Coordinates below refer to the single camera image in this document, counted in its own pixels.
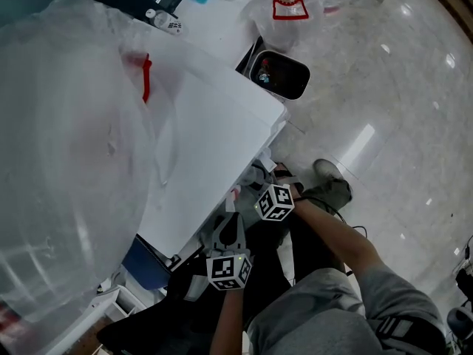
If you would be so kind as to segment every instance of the cable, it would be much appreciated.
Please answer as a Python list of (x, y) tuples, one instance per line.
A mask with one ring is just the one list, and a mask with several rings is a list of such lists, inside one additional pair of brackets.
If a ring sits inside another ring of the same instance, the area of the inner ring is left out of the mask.
[[(326, 203), (325, 201), (317, 198), (317, 197), (310, 197), (310, 196), (304, 196), (304, 197), (298, 197), (298, 198), (295, 198), (294, 199), (294, 203), (296, 203), (297, 201), (303, 201), (303, 200), (314, 200), (314, 201), (318, 201), (320, 203), (323, 203), (325, 205), (325, 211), (327, 213), (330, 213), (330, 210), (333, 211), (337, 216), (340, 217), (340, 220), (343, 222), (343, 223), (347, 223), (347, 221), (345, 221), (345, 219), (343, 218), (343, 216), (338, 213), (338, 210), (333, 208), (333, 206), (331, 206), (329, 203)], [(365, 228), (364, 226), (353, 226), (354, 229), (357, 229), (357, 228), (362, 228), (364, 230), (364, 236), (366, 238), (368, 238), (368, 231), (367, 231), (367, 228)]]

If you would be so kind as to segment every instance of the strap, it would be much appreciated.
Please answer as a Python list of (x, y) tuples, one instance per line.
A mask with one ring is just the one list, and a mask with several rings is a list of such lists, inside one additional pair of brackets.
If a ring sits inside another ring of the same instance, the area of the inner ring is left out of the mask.
[(369, 319), (368, 323), (380, 342), (411, 355), (444, 355), (446, 341), (442, 331), (418, 317)]

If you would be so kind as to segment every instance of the gray sneaker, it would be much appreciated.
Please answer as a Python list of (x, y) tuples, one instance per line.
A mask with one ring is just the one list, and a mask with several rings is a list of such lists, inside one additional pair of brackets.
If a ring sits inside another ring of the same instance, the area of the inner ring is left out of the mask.
[(316, 177), (322, 184), (333, 179), (345, 180), (337, 166), (329, 160), (317, 159), (313, 162), (312, 167), (313, 171), (316, 173)]

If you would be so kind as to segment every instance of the tiled floor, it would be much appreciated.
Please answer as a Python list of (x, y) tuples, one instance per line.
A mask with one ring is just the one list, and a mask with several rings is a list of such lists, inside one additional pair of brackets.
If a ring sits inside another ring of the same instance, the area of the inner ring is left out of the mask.
[[(306, 186), (315, 159), (339, 164), (354, 190), (341, 213), (445, 317), (473, 234), (471, 43), (436, 0), (365, 0), (292, 55), (312, 78), (273, 157)], [(280, 254), (292, 278), (290, 238)]]

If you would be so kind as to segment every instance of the gray sleeve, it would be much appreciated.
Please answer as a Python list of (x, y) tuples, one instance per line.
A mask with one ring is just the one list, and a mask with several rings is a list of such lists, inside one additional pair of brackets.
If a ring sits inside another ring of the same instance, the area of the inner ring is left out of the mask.
[(359, 278), (361, 297), (369, 320), (411, 316), (423, 318), (443, 331), (433, 301), (387, 266), (374, 266)]

